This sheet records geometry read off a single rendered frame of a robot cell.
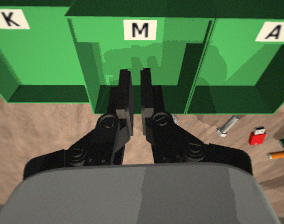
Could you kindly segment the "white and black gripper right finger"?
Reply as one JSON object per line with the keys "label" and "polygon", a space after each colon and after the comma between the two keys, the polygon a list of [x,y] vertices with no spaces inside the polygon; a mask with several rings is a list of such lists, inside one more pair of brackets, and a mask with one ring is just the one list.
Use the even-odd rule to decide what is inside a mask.
{"label": "white and black gripper right finger", "polygon": [[140,81],[143,135],[151,144],[154,163],[222,163],[238,167],[253,176],[251,159],[246,152],[204,144],[174,123],[172,115],[164,108],[162,86],[152,85],[150,68],[140,70]]}

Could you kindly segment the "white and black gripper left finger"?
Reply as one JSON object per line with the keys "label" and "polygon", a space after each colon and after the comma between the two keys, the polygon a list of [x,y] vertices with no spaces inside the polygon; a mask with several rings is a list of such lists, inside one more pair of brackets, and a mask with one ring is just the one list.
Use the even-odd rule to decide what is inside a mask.
{"label": "white and black gripper left finger", "polygon": [[35,157],[27,162],[23,180],[42,171],[80,166],[122,165],[125,144],[133,136],[134,96],[131,71],[120,69],[118,87],[111,87],[107,113],[95,128],[68,150]]}

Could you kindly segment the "green bin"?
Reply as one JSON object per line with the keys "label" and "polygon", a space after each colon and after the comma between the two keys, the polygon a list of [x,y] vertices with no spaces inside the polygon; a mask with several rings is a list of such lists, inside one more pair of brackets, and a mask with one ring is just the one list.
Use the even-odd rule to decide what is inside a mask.
{"label": "green bin", "polygon": [[0,0],[6,103],[90,103],[103,115],[128,69],[141,115],[143,68],[170,114],[274,114],[284,0]]}

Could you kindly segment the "red usb stick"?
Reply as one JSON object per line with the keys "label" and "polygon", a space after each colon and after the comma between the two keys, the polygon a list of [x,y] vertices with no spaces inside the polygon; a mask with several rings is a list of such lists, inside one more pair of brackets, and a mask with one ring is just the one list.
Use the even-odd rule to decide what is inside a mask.
{"label": "red usb stick", "polygon": [[265,135],[264,127],[255,128],[254,131],[251,132],[248,142],[250,145],[262,144]]}

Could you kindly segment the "orange battery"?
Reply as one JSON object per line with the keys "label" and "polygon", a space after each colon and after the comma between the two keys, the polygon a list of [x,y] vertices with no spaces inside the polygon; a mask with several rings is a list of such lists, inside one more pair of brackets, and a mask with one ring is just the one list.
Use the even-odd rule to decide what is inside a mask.
{"label": "orange battery", "polygon": [[267,153],[269,159],[284,157],[284,151]]}

